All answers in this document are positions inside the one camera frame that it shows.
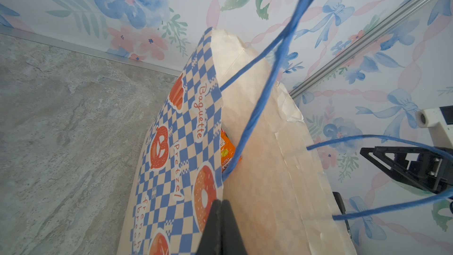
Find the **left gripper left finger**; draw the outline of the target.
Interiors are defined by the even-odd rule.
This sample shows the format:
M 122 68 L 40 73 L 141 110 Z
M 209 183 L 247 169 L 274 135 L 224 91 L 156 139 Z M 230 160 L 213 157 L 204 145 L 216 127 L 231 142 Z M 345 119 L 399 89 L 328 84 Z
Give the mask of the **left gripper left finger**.
M 221 250 L 221 201 L 214 200 L 196 255 L 219 255 Z

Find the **Fox's fruits candy bag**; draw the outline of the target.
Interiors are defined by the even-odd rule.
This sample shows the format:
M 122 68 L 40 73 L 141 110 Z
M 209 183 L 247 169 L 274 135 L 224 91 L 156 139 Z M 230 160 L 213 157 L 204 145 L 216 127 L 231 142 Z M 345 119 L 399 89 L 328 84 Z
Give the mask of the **Fox's fruits candy bag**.
M 222 172 L 224 172 L 234 157 L 236 147 L 223 129 L 221 129 L 220 147 Z

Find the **blue checkered paper bag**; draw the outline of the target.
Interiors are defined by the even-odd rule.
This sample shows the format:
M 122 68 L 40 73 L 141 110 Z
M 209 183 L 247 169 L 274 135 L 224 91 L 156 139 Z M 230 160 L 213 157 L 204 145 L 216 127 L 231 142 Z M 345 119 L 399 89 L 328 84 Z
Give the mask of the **blue checkered paper bag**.
M 220 83 L 251 61 L 289 21 L 296 0 L 184 0 L 184 13 L 144 34 L 168 43 L 195 42 L 205 24 L 226 38 L 228 56 L 190 55 L 182 69 L 183 108 L 164 103 L 148 130 L 118 247 L 120 255 L 149 251 L 155 234 L 169 240 L 173 255 L 194 253 L 201 234 L 192 187 L 209 162 L 217 195 L 231 201 L 245 246 L 256 255 L 334 253 L 331 224 L 305 220 L 332 207 L 337 190 L 348 211 L 365 211 L 425 198 L 428 193 L 392 180 L 364 159 L 354 140 L 307 152 L 314 142 L 377 134 L 429 144 L 416 112 L 453 102 L 453 0 L 432 0 L 318 85 L 290 100 L 289 92 L 322 64 L 344 53 L 409 0 L 315 0 L 280 72 L 280 87 L 260 119 L 244 157 L 229 179 L 219 173 L 217 102 L 205 96 L 193 108 L 199 82 Z M 227 62 L 231 71 L 219 68 Z

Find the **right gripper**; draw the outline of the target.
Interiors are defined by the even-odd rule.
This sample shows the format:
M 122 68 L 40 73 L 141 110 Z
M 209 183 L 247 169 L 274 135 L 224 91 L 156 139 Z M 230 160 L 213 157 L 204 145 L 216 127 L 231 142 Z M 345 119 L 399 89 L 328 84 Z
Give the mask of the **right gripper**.
M 396 182 L 434 194 L 453 187 L 453 162 L 419 147 L 362 148 L 361 156 Z

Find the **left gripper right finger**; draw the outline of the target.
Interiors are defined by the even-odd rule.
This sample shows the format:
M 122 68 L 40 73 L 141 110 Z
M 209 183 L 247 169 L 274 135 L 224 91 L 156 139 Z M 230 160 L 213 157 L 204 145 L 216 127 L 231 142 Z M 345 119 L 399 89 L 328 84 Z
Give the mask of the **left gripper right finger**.
M 248 255 L 228 200 L 221 203 L 221 254 Z

